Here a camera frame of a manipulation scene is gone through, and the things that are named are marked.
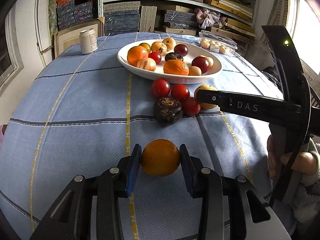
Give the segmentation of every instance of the metal screw head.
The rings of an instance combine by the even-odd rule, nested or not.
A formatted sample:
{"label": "metal screw head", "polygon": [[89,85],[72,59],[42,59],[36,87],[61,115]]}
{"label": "metal screw head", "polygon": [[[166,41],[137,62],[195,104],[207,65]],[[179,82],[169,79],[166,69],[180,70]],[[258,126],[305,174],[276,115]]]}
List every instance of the metal screw head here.
{"label": "metal screw head", "polygon": [[209,168],[202,168],[202,169],[201,169],[201,172],[202,172],[203,174],[209,174],[209,173],[210,173],[210,169],[209,169]]}
{"label": "metal screw head", "polygon": [[74,178],[75,182],[81,182],[83,180],[83,176],[82,175],[77,175]]}
{"label": "metal screw head", "polygon": [[110,169],[110,173],[112,173],[112,174],[116,174],[116,173],[118,173],[119,172],[119,168],[118,167],[112,167],[111,169]]}
{"label": "metal screw head", "polygon": [[238,180],[239,182],[246,182],[246,181],[247,181],[247,178],[246,178],[245,176],[243,176],[243,175],[240,175],[240,176],[237,177],[237,180]]}

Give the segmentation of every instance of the table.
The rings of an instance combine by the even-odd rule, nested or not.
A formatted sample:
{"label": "table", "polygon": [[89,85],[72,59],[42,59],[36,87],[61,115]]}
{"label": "table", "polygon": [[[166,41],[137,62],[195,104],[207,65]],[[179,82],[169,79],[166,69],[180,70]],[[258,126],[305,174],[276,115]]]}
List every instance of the table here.
{"label": "table", "polygon": [[[135,143],[144,148],[158,138],[177,147],[185,143],[190,155],[220,175],[245,175],[268,199],[267,123],[215,108],[161,128],[152,114],[152,81],[131,74],[117,60],[119,49],[127,44],[168,36],[100,37],[98,50],[89,55],[81,54],[79,44],[73,45],[33,82],[10,120],[0,149],[0,208],[21,239],[29,239],[74,176],[98,176],[117,165]],[[199,45],[193,36],[170,36]],[[208,84],[218,90],[282,98],[244,58],[215,56],[223,71]],[[188,85],[191,95],[199,85]],[[147,176],[140,169],[134,198],[120,199],[119,204],[124,239],[196,238],[201,199],[189,196],[180,167],[163,178]],[[94,221],[92,239],[96,239]]]}

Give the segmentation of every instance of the product label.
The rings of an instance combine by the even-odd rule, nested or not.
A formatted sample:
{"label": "product label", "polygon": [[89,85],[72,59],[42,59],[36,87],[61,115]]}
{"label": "product label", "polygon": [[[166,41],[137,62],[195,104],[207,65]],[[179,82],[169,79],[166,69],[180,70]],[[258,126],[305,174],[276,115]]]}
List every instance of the product label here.
{"label": "product label", "polygon": [[219,52],[219,46],[211,45],[210,46],[210,51],[218,53]]}
{"label": "product label", "polygon": [[91,51],[95,51],[98,48],[97,35],[95,33],[89,35]]}

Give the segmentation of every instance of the yellow stripe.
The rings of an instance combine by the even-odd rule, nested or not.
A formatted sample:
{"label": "yellow stripe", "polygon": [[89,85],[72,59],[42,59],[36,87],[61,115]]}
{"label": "yellow stripe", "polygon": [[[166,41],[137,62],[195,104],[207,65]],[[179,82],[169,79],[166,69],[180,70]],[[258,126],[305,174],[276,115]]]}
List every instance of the yellow stripe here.
{"label": "yellow stripe", "polygon": [[228,123],[228,120],[227,120],[226,117],[225,117],[225,115],[223,114],[222,111],[220,111],[220,107],[218,107],[218,110],[219,110],[219,112],[221,113],[222,119],[223,119],[224,122],[226,123],[226,125],[227,125],[227,127],[228,127],[231,135],[233,136],[233,139],[235,140],[235,142],[236,142],[236,144],[237,144],[237,146],[238,146],[238,149],[239,149],[239,151],[240,151],[240,153],[241,153],[241,155],[242,155],[242,158],[243,158],[243,160],[244,160],[244,165],[245,165],[245,167],[247,168],[248,180],[249,180],[250,182],[252,182],[252,180],[253,180],[252,174],[251,174],[249,165],[248,165],[248,163],[247,163],[247,159],[246,159],[245,156],[244,156],[244,152],[243,152],[243,150],[242,150],[242,148],[241,148],[240,142],[239,142],[238,138],[236,137],[236,135],[234,134],[231,126],[230,126],[229,123]]}
{"label": "yellow stripe", "polygon": [[[125,128],[126,136],[125,136],[125,146],[126,146],[126,156],[130,155],[130,93],[131,93],[131,72],[129,73],[128,78],[128,88],[127,88],[127,124]],[[133,239],[139,240],[138,227],[136,221],[136,213],[134,210],[134,196],[133,193],[129,196],[129,210],[131,215],[131,226],[133,232]]]}
{"label": "yellow stripe", "polygon": [[68,84],[70,83],[71,79],[73,78],[73,76],[76,74],[76,72],[78,71],[78,69],[82,66],[82,64],[88,59],[88,57],[90,57],[92,54],[89,54],[82,62],[81,64],[77,67],[77,69],[74,71],[74,73],[70,76],[70,78],[68,79],[67,83],[64,85],[63,89],[61,90],[60,94],[58,95],[55,103],[53,104],[52,106],[52,109],[49,113],[49,116],[45,122],[45,125],[42,129],[42,132],[41,132],[41,135],[40,135],[40,138],[38,140],[38,145],[37,145],[37,149],[36,149],[36,152],[35,152],[35,158],[33,159],[33,163],[32,163],[32,170],[31,170],[31,178],[30,178],[30,197],[29,197],[29,204],[30,204],[30,219],[31,219],[31,228],[32,228],[32,231],[35,230],[35,227],[33,225],[33,212],[32,212],[32,190],[33,190],[33,178],[34,178],[34,174],[35,174],[35,167],[36,167],[36,161],[37,161],[37,157],[38,157],[38,153],[39,153],[39,147],[40,147],[40,144],[41,144],[41,141],[42,141],[42,137],[44,135],[44,132],[45,132],[45,129],[47,127],[47,124],[51,118],[51,115],[55,109],[55,107],[57,106],[57,103],[58,101],[60,100],[61,98],[61,95],[63,94],[64,90],[67,88]]}

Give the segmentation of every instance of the yellow fruit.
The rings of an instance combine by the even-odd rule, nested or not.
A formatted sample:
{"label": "yellow fruit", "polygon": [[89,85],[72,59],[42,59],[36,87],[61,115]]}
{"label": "yellow fruit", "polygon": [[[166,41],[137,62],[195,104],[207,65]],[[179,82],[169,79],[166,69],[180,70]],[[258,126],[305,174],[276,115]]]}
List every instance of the yellow fruit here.
{"label": "yellow fruit", "polygon": [[140,59],[148,57],[148,51],[145,47],[134,46],[128,51],[127,61],[132,66],[137,66],[137,63]]}
{"label": "yellow fruit", "polygon": [[164,63],[163,73],[188,76],[189,67],[187,63],[181,60],[170,59]]}
{"label": "yellow fruit", "polygon": [[201,76],[201,69],[196,66],[190,67],[189,76]]}
{"label": "yellow fruit", "polygon": [[173,50],[176,46],[176,41],[173,38],[165,38],[162,43],[164,43],[167,46],[167,51]]}
{"label": "yellow fruit", "polygon": [[141,167],[150,176],[173,174],[180,164],[180,152],[174,143],[158,139],[150,142],[142,152]]}
{"label": "yellow fruit", "polygon": [[150,70],[150,71],[155,71],[156,66],[157,66],[157,64],[154,61],[154,59],[151,59],[149,57],[142,58],[137,63],[138,68],[142,68],[142,69]]}
{"label": "yellow fruit", "polygon": [[151,47],[148,43],[143,42],[143,43],[139,44],[139,46],[145,47],[147,49],[148,53],[151,52]]}
{"label": "yellow fruit", "polygon": [[161,56],[163,56],[167,52],[167,46],[164,43],[162,43],[161,41],[156,41],[156,42],[152,43],[151,51],[157,52]]}
{"label": "yellow fruit", "polygon": [[[214,90],[214,91],[218,91],[214,86],[212,85],[208,85],[208,84],[202,84],[201,86],[199,86],[195,93],[194,93],[194,97],[196,98],[197,97],[197,92],[198,90]],[[200,103],[200,106],[201,108],[203,109],[212,109],[212,108],[215,108],[217,105],[212,105],[212,104],[207,104],[207,103]]]}

